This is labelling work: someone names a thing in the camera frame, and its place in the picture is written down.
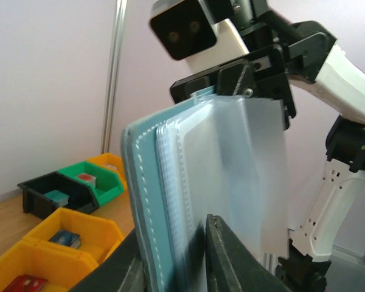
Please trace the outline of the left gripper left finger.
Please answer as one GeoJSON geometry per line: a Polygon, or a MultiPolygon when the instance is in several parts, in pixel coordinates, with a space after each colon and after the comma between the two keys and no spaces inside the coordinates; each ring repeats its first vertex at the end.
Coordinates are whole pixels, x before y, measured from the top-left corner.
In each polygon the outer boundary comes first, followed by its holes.
{"type": "Polygon", "coordinates": [[[113,253],[71,291],[146,291],[147,280],[135,231],[131,231],[113,253]]]}

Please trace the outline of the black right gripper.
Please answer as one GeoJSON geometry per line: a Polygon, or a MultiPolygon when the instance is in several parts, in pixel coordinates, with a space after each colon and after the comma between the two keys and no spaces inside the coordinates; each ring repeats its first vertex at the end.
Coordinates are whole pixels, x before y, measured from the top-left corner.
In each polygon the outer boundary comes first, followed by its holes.
{"type": "Polygon", "coordinates": [[[296,116],[287,69],[279,45],[263,49],[218,64],[178,80],[170,87],[174,103],[187,100],[194,92],[213,88],[219,96],[244,95],[282,102],[284,129],[296,116]]]}

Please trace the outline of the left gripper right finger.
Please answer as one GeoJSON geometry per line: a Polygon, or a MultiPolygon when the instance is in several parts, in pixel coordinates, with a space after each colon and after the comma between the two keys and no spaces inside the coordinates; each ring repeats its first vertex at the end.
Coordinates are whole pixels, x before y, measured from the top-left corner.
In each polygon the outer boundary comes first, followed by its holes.
{"type": "Polygon", "coordinates": [[[208,291],[281,292],[289,289],[266,270],[218,215],[206,218],[208,291]]]}

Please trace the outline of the teal leather card holder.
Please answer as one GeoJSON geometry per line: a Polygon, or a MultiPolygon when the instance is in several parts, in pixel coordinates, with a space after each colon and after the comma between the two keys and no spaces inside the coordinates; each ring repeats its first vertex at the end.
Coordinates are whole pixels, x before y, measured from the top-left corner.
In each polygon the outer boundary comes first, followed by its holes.
{"type": "Polygon", "coordinates": [[[253,258],[288,256],[283,103],[202,89],[128,125],[121,153],[149,291],[204,291],[220,216],[253,258]]]}

